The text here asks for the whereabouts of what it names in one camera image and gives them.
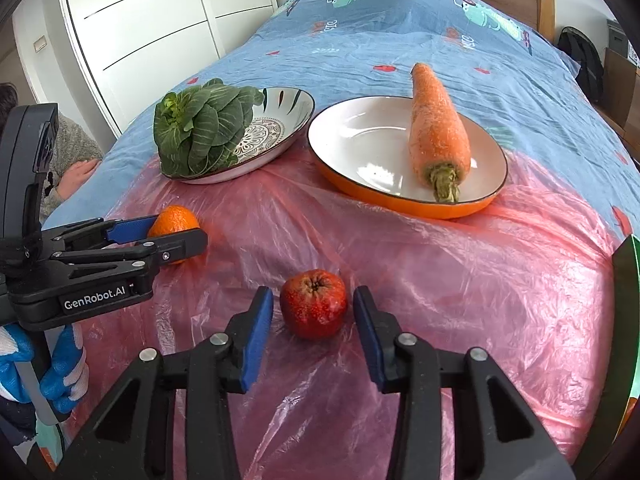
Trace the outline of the left blue white gloved hand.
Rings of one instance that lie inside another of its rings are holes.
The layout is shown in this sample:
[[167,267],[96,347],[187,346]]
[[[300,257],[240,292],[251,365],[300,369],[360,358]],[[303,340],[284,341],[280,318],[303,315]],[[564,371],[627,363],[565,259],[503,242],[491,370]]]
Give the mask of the left blue white gloved hand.
[[[8,401],[32,402],[17,373],[16,363],[29,362],[35,347],[25,331],[17,324],[1,329],[1,396]],[[54,347],[51,365],[39,381],[41,394],[51,402],[55,411],[68,414],[88,390],[89,367],[87,352],[78,323],[66,325]]]

